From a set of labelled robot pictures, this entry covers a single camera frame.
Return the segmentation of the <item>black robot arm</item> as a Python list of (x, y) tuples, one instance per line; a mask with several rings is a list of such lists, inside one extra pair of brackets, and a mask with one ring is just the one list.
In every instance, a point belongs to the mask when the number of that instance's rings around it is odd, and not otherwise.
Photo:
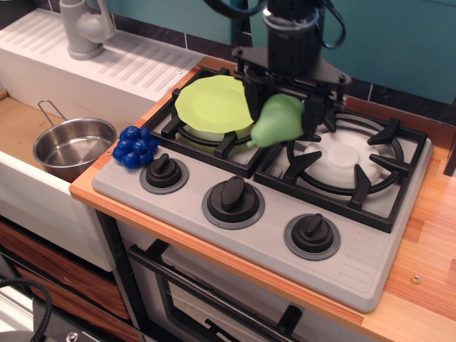
[(346, 25), (331, 1), (265, 1), (264, 48), (236, 48), (235, 78), (244, 86), (254, 122), (250, 145), (313, 140), (320, 124), (335, 131), (351, 77), (328, 63), (324, 48), (338, 48)]

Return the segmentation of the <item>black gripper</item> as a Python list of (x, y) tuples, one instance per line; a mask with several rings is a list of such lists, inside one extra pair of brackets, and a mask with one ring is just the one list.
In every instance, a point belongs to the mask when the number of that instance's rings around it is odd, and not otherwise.
[(275, 93), (285, 93), (304, 101), (302, 139), (313, 140), (324, 124), (333, 132), (333, 103), (343, 102), (351, 77), (327, 62), (323, 48), (338, 48), (345, 40), (346, 27), (337, 9), (328, 10), (341, 25), (334, 43), (323, 39), (325, 9), (265, 9), (265, 48), (238, 47), (235, 76), (242, 81), (250, 117), (257, 122), (265, 102)]

